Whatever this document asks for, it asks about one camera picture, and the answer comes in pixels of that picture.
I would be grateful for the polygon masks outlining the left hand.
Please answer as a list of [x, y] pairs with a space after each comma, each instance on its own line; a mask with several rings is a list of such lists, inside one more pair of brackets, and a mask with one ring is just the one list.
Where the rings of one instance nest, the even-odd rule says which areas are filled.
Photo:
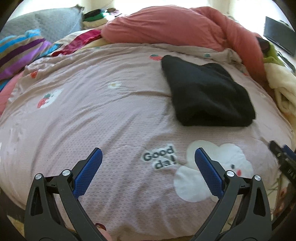
[[95, 224], [96, 228], [100, 231], [100, 233], [107, 239], [107, 241], [112, 241], [110, 234], [107, 232], [106, 227], [101, 223]]

